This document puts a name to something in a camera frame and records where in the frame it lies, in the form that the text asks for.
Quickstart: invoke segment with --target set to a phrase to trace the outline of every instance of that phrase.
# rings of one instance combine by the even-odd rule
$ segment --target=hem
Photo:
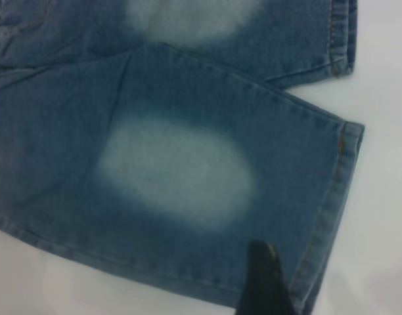
[[[326,63],[266,77],[264,81],[286,89],[294,85],[349,75],[354,71],[357,43],[357,0],[330,0]]]
[[[346,204],[364,130],[363,125],[350,122],[345,122],[340,130],[338,160],[332,184],[317,217],[309,245],[290,284],[290,293],[298,314],[310,315],[319,293]]]

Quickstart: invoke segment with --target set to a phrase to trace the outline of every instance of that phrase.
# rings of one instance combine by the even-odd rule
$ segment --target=denim shorts
[[[310,314],[364,127],[283,89],[351,73],[356,24],[356,0],[0,0],[0,229],[233,307],[262,240]]]

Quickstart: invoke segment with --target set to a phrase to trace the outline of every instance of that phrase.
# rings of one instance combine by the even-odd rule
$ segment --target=bleached spot
[[[254,17],[264,0],[128,0],[128,20],[152,41],[194,47],[226,38]]]
[[[99,171],[123,198],[194,227],[223,227],[248,209],[254,193],[252,172],[235,144],[162,119],[119,124]]]

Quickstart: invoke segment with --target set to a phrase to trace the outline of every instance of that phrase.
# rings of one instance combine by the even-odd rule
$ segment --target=black object
[[[263,241],[248,249],[248,274],[236,315],[296,315],[277,251]]]

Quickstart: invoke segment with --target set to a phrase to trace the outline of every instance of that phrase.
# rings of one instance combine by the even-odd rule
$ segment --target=white background
[[[355,74],[291,93],[367,127],[316,315],[402,315],[402,0],[360,0]],[[231,315],[0,232],[0,315]]]

